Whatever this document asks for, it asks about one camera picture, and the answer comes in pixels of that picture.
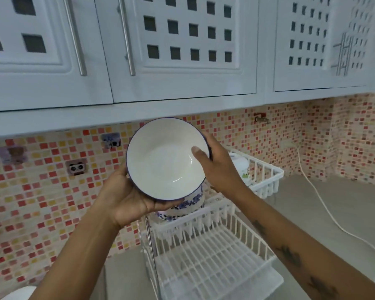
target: person's left hand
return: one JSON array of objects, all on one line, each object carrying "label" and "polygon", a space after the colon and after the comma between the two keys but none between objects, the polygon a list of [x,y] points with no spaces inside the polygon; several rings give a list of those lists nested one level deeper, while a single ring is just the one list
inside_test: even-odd
[{"label": "person's left hand", "polygon": [[114,171],[101,188],[97,203],[109,214],[110,219],[120,228],[130,224],[150,212],[167,210],[183,202],[155,201],[139,191],[126,176],[126,163]]}]

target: person's left arm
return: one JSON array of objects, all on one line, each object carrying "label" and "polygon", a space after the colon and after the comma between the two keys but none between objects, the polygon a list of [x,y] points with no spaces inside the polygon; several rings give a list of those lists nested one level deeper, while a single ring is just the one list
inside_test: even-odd
[{"label": "person's left arm", "polygon": [[30,300],[89,299],[120,229],[145,214],[181,203],[149,199],[126,175],[124,164],[108,178]]}]

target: hand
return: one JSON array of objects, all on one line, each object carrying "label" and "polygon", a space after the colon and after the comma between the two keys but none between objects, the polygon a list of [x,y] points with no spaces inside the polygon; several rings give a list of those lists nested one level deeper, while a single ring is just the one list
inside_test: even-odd
[{"label": "hand", "polygon": [[97,198],[97,205],[105,209],[120,229],[150,212],[167,210],[183,202],[183,199],[154,201],[139,191],[127,174],[128,170],[124,163],[105,181]]},{"label": "hand", "polygon": [[191,148],[192,154],[200,162],[205,177],[210,184],[225,197],[233,200],[237,193],[236,190],[245,187],[245,184],[240,178],[228,151],[210,133],[205,131],[201,133],[211,147],[213,161],[197,146]]}]

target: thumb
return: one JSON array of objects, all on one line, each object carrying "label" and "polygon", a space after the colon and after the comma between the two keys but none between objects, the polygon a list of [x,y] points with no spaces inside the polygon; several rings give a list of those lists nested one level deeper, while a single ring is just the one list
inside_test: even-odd
[{"label": "thumb", "polygon": [[208,166],[211,165],[211,160],[207,157],[205,152],[202,151],[197,146],[193,146],[191,148],[191,152],[192,152],[193,156],[196,158],[196,160],[200,162],[203,169],[205,169],[205,168],[207,168]]}]

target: person's right hand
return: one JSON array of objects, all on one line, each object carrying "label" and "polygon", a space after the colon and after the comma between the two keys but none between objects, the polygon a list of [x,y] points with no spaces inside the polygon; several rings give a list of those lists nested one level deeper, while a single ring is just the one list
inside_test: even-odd
[{"label": "person's right hand", "polygon": [[210,184],[225,197],[233,201],[237,190],[246,186],[240,178],[228,151],[210,133],[205,131],[201,133],[205,136],[208,145],[211,147],[213,161],[197,146],[191,148],[192,154],[200,162],[205,177]]}]

